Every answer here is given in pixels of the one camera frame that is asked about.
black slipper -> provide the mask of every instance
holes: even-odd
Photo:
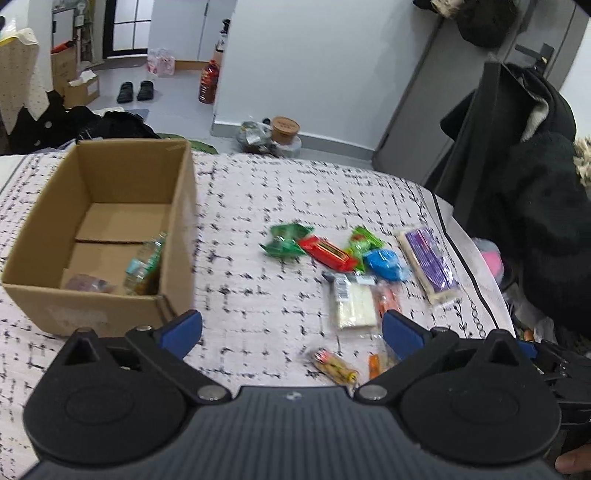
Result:
[[[117,97],[117,103],[130,103],[134,101],[134,84],[131,82],[125,82],[121,84],[121,90],[119,90],[119,96]]]
[[[139,85],[138,102],[151,100],[152,98],[154,98],[154,84],[149,80],[144,80]]]

door handle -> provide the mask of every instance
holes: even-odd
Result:
[[[515,45],[515,49],[528,57],[532,57],[535,60],[534,68],[542,74],[544,74],[546,67],[552,59],[552,55],[554,55],[554,47],[551,47],[547,43],[542,45],[540,51],[532,50],[523,45]]]

white patterned bedsheet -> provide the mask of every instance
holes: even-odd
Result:
[[[1,191],[0,268],[60,160],[60,154],[24,157]],[[269,240],[269,227],[276,223],[312,225],[316,234],[339,245],[346,244],[352,228],[365,225],[398,253],[396,232],[425,223],[439,231],[462,285],[461,298],[433,308],[413,277],[402,289],[404,314],[426,328],[448,326],[467,337],[483,337],[497,326],[511,330],[501,294],[474,245],[453,220],[446,222],[479,293],[441,234],[433,198],[412,182],[333,164],[243,154],[195,153],[194,163],[195,307],[204,331],[185,360],[234,393],[248,384],[329,384],[302,359],[309,346],[340,352],[363,374],[368,355],[382,349],[378,338],[335,332],[329,289],[321,277],[324,266],[309,257],[279,262],[264,255],[259,244]],[[62,344],[32,325],[0,289],[1,475],[19,477],[35,462],[22,409]]]

shipping box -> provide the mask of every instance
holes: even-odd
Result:
[[[73,87],[68,83],[64,95],[64,107],[85,106],[100,96],[99,78],[95,77],[82,85]]]
[[[61,96],[65,95],[69,82],[78,78],[76,62],[76,49],[74,47],[51,55],[53,89]]]
[[[41,330],[91,327],[122,336],[158,328],[193,302],[196,188],[185,140],[96,140],[75,146],[29,213],[2,275]],[[159,292],[127,296],[125,270],[142,242],[168,233]],[[112,294],[62,290],[74,273],[116,285]]]

window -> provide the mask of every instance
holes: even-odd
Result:
[[[107,3],[106,56],[147,52],[153,7],[154,0],[110,0]]]

